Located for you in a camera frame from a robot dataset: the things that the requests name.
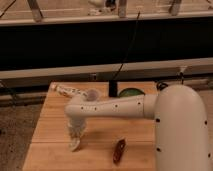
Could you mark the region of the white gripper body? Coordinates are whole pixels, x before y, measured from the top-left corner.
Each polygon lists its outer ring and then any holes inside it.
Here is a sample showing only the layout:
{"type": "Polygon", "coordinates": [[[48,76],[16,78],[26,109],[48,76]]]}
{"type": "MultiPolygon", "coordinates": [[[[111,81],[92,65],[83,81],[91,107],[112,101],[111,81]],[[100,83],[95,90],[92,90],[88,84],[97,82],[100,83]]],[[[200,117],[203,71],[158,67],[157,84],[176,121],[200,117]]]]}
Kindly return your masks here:
{"type": "Polygon", "coordinates": [[[85,119],[70,119],[68,123],[69,134],[72,138],[81,138],[86,128],[85,119]]]}

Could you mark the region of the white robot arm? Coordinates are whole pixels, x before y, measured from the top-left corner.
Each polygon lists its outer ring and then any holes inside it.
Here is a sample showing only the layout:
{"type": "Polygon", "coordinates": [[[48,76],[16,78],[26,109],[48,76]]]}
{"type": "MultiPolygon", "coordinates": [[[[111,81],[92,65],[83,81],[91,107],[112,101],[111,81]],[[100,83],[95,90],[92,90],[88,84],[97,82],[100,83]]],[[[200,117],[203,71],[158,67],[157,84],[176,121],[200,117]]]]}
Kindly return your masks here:
{"type": "Polygon", "coordinates": [[[77,88],[68,94],[72,136],[82,134],[89,117],[148,118],[155,123],[156,171],[213,171],[206,108],[192,88],[171,85],[157,94],[104,101],[90,101],[77,88]]]}

